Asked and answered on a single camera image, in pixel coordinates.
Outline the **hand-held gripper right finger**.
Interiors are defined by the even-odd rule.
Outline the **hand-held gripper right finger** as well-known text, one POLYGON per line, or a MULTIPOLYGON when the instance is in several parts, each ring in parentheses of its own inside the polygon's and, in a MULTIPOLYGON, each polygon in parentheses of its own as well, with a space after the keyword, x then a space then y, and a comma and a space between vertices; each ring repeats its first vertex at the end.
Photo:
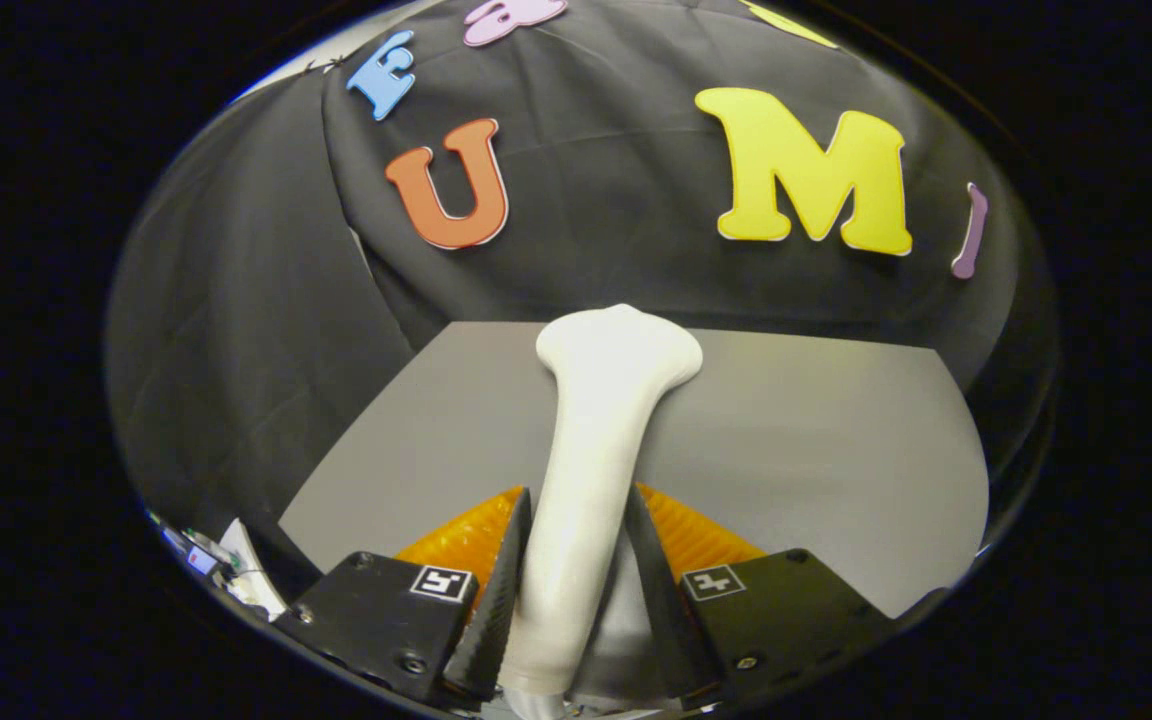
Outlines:
POLYGON ((626 532, 664 688, 681 705, 768 705, 897 632, 814 553, 759 553, 644 484, 628 495, 626 532))

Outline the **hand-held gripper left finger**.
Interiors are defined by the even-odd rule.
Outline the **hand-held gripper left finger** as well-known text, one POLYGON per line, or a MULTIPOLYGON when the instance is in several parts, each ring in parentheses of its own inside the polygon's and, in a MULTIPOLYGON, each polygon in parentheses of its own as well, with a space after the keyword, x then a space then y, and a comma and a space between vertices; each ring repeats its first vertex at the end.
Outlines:
POLYGON ((425 706, 492 700, 506 653, 529 488, 507 488, 388 558, 340 560, 276 620, 279 632, 425 706))

